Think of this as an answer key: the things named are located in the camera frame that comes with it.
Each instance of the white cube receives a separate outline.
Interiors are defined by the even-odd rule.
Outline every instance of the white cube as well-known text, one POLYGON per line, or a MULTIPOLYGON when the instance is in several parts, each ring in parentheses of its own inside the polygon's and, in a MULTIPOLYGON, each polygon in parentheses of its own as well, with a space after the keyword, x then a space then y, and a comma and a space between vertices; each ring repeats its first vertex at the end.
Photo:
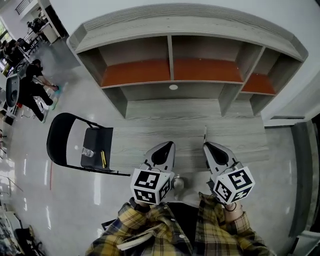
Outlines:
POLYGON ((134 169, 130 187, 135 200, 158 205, 171 189, 171 173, 134 169))
POLYGON ((219 175, 215 180, 213 192, 221 203, 229 205, 246 198, 255 184, 249 168, 243 167, 219 175))

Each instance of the white sneaker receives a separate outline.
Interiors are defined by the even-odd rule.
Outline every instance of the white sneaker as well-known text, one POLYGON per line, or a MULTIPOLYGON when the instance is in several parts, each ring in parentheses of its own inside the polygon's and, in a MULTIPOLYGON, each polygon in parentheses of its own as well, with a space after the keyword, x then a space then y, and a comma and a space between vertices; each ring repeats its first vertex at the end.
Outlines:
POLYGON ((49 106, 49 109, 50 110, 54 110, 55 108, 56 108, 56 105, 57 105, 57 103, 58 103, 58 98, 54 98, 53 99, 53 104, 51 105, 51 106, 49 106))
POLYGON ((44 123, 46 122, 47 115, 48 115, 48 111, 45 111, 45 112, 43 113, 43 120, 41 121, 41 123, 44 124, 44 123))

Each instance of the wooden shelf unit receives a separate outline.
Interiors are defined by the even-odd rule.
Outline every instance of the wooden shelf unit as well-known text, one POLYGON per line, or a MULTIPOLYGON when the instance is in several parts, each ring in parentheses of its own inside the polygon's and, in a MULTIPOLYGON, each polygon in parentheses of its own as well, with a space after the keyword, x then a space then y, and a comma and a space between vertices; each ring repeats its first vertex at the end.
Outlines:
POLYGON ((236 99, 248 100, 256 115, 308 56, 292 33, 266 20, 187 3, 103 15, 67 43, 124 118, 128 101, 165 99, 217 99, 222 116, 236 99))

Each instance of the orange shelf board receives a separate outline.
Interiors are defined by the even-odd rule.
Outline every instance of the orange shelf board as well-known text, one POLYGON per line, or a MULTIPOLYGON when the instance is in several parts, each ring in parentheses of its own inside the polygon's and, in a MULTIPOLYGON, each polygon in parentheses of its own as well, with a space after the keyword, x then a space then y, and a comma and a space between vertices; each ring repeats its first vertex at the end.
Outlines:
POLYGON ((100 86, 107 87, 170 80, 169 61, 166 59, 152 59, 108 66, 100 86))
POLYGON ((252 74, 242 92, 276 95, 268 76, 264 74, 252 74))
POLYGON ((174 80, 243 82, 235 62, 198 58, 176 59, 174 80))

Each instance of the chair seat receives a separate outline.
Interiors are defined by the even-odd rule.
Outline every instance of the chair seat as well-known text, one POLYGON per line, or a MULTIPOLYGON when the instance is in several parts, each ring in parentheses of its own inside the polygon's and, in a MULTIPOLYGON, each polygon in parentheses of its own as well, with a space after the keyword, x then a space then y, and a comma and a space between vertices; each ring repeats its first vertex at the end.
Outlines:
POLYGON ((98 170, 110 171, 110 154, 113 128, 88 128, 85 131, 83 147, 94 152, 93 157, 81 156, 81 166, 98 170), (106 168, 103 168, 101 150, 104 150, 106 168))

